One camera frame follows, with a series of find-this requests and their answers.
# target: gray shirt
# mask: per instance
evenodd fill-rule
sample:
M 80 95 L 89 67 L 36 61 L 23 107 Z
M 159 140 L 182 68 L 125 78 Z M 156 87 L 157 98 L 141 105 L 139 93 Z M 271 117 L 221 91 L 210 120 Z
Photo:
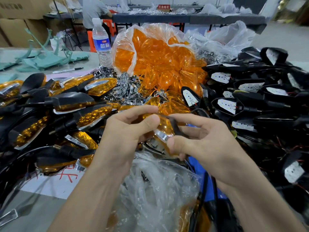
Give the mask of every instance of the gray shirt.
M 93 28 L 92 18 L 100 18 L 108 13 L 107 6 L 100 0 L 83 0 L 83 25 L 85 28 Z

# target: bottle cap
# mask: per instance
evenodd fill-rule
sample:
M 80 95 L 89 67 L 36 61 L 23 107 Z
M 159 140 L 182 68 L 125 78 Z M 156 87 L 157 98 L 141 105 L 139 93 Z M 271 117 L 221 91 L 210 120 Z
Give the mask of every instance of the bottle cap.
M 100 18 L 92 18 L 92 23 L 94 26 L 102 25 L 102 20 Z

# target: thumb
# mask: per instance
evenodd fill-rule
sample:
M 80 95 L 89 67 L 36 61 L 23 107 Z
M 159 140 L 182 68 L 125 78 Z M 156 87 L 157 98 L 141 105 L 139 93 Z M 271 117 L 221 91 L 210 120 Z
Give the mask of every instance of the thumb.
M 148 116 L 142 122 L 131 125 L 133 126 L 132 134 L 134 135 L 135 138 L 136 137 L 138 138 L 150 131 L 155 130 L 159 126 L 159 124 L 160 124 L 159 116 L 153 114 L 151 116 Z
M 185 153 L 194 157 L 198 152 L 198 141 L 176 135 L 168 139 L 167 145 L 171 153 Z

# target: person's right hand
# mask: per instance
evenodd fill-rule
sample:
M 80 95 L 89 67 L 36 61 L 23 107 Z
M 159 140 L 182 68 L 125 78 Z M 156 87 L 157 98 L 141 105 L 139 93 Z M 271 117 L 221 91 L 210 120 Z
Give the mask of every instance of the person's right hand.
M 174 136 L 168 139 L 171 153 L 196 158 L 217 180 L 218 187 L 228 193 L 233 188 L 247 188 L 261 171 L 245 153 L 227 126 L 219 120 L 193 114 L 172 114 L 178 122 L 197 126 L 180 126 L 190 139 Z

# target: person in gray shirt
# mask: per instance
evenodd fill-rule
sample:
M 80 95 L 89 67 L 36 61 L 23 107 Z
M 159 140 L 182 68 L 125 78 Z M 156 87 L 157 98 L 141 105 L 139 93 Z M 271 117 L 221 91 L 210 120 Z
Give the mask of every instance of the person in gray shirt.
M 100 0 L 83 0 L 83 25 L 87 31 L 93 29 L 93 18 L 100 18 L 101 15 L 107 15 L 112 18 L 111 12 L 107 9 L 107 6 Z M 106 24 L 102 24 L 102 27 L 106 30 L 111 42 L 111 33 L 109 27 Z

